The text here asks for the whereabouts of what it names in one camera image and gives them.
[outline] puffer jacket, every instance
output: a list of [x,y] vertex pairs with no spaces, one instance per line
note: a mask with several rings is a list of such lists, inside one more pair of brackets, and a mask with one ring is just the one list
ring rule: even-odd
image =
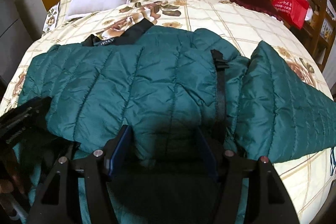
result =
[[[212,49],[229,65],[226,149],[283,162],[336,145],[332,100],[303,83],[267,43],[248,59],[206,29],[154,26],[135,45],[53,46],[32,60],[19,104],[51,96],[48,130],[80,142],[77,157],[132,125],[138,167],[110,185],[120,223],[204,223],[217,188],[200,171],[193,132],[201,126],[211,133],[216,119]],[[36,183],[38,172],[34,177]],[[237,223],[245,207],[242,200]],[[85,205],[81,210],[89,223]]]

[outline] metal screw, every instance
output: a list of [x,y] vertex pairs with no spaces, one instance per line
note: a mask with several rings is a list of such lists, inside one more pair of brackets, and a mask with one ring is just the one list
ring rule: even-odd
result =
[[96,156],[96,157],[100,157],[101,155],[103,155],[103,153],[104,152],[101,149],[97,149],[93,152],[94,156]]
[[59,159],[58,159],[58,162],[60,163],[60,164],[63,164],[63,163],[66,163],[67,162],[67,157],[60,157]]
[[235,153],[231,150],[225,150],[224,155],[227,157],[233,157]]
[[261,162],[263,162],[265,164],[269,162],[269,159],[266,156],[261,156],[260,160],[261,160]]

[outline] red bag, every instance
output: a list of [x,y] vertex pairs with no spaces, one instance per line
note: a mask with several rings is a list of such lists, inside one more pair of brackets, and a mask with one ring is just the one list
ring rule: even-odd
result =
[[303,27],[309,3],[307,0],[273,0],[272,5],[291,26]]

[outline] quilted jacket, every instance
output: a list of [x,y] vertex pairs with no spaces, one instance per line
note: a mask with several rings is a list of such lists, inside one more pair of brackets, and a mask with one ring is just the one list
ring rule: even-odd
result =
[[[154,26],[129,46],[55,45],[32,60],[19,104],[51,96],[48,130],[80,142],[77,157],[102,147],[122,124],[133,126],[138,167],[110,185],[120,223],[204,223],[217,188],[200,175],[193,129],[210,131],[216,117],[211,49],[229,64],[226,149],[283,162],[336,145],[332,100],[303,83],[267,43],[248,59],[206,29]],[[85,205],[81,210],[89,223]]]

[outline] bed sheet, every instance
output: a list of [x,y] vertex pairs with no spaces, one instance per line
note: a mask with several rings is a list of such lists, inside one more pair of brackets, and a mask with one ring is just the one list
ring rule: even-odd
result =
[[[0,104],[0,115],[17,106],[33,57],[48,51],[55,44],[80,43],[90,34],[103,39],[119,36],[143,18],[156,25],[189,31],[207,28],[249,58],[258,43],[264,40],[273,46],[302,81],[332,98],[311,56],[281,22],[228,0],[132,0],[129,5],[66,21],[70,2],[61,0],[48,12],[44,35],[24,55]],[[330,149],[274,166],[292,198],[301,223],[309,223],[324,203],[331,181],[335,179],[335,175],[330,174]]]

